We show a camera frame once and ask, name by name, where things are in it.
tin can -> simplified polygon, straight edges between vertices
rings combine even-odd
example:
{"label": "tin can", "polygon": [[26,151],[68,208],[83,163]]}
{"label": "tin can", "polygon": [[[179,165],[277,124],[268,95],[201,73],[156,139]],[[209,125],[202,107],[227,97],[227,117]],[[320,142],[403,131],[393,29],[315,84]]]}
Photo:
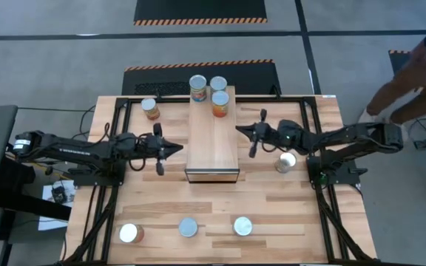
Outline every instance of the tin can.
{"label": "tin can", "polygon": [[216,76],[210,80],[210,87],[212,88],[212,97],[215,92],[226,92],[228,81],[225,78]]}
{"label": "tin can", "polygon": [[238,236],[248,236],[252,232],[252,222],[248,217],[238,217],[233,224],[233,231]]}
{"label": "tin can", "polygon": [[144,238],[144,229],[140,225],[125,224],[119,230],[119,239],[125,243],[139,243]]}
{"label": "tin can", "polygon": [[280,155],[280,158],[275,161],[275,169],[282,174],[287,173],[292,169],[293,166],[295,166],[295,163],[297,162],[297,158],[290,153],[285,152]]}
{"label": "tin can", "polygon": [[184,237],[193,237],[198,232],[197,221],[190,217],[183,218],[178,225],[178,230]]}
{"label": "tin can", "polygon": [[228,114],[229,95],[226,92],[215,92],[212,96],[213,115],[225,117]]}
{"label": "tin can", "polygon": [[155,104],[155,100],[152,98],[147,98],[141,101],[142,110],[146,114],[147,118],[150,120],[156,120],[160,117],[160,111]]}
{"label": "tin can", "polygon": [[194,75],[190,78],[190,95],[197,102],[204,101],[206,98],[206,78],[202,75]]}

can lid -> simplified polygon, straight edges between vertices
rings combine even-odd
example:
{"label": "can lid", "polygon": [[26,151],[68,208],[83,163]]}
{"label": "can lid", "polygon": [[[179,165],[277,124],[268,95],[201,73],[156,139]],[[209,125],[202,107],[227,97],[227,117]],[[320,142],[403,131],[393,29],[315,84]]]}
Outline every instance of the can lid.
{"label": "can lid", "polygon": [[194,75],[190,78],[189,83],[193,89],[203,89],[206,86],[206,78],[202,75]]}
{"label": "can lid", "polygon": [[287,166],[295,166],[297,158],[295,158],[292,153],[285,152],[280,155],[280,161],[285,163]]}
{"label": "can lid", "polygon": [[219,106],[226,105],[229,101],[229,95],[224,91],[215,92],[213,93],[212,101]]}
{"label": "can lid", "polygon": [[213,90],[224,90],[228,86],[228,81],[225,78],[216,76],[210,80],[210,87]]}
{"label": "can lid", "polygon": [[248,217],[238,217],[234,221],[234,231],[240,236],[247,236],[252,232],[252,222]]}
{"label": "can lid", "polygon": [[130,243],[134,241],[138,235],[138,228],[133,224],[125,224],[119,230],[119,238],[122,242]]}
{"label": "can lid", "polygon": [[142,110],[152,110],[155,107],[155,100],[152,98],[146,98],[141,101]]}
{"label": "can lid", "polygon": [[197,233],[198,225],[195,219],[187,217],[183,218],[178,225],[180,234],[184,237],[192,237]]}

